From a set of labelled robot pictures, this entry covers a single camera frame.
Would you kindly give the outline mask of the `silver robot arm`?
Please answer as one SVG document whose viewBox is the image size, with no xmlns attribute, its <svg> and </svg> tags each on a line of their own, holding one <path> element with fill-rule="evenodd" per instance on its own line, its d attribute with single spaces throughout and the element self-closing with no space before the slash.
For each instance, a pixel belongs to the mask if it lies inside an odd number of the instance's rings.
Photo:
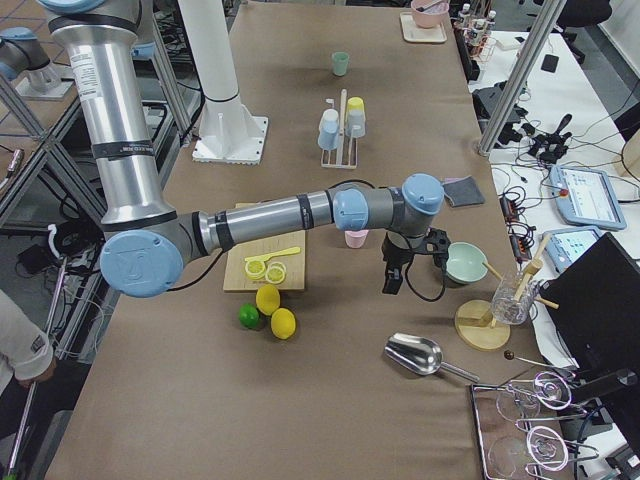
<svg viewBox="0 0 640 480">
<path fill-rule="evenodd" d="M 444 190 L 424 173 L 409 176 L 399 187 L 346 183 L 214 215 L 177 213 L 163 197 L 133 65 L 144 18 L 141 3 L 48 1 L 44 7 L 50 33 L 71 62 L 105 192 L 100 268 L 112 288 L 131 297 L 153 297 L 177 289 L 193 260 L 328 224 L 344 231 L 385 231 L 386 293 L 397 293 L 407 282 L 417 255 L 430 255 L 438 267 L 446 267 L 449 239 L 432 227 Z"/>
</svg>

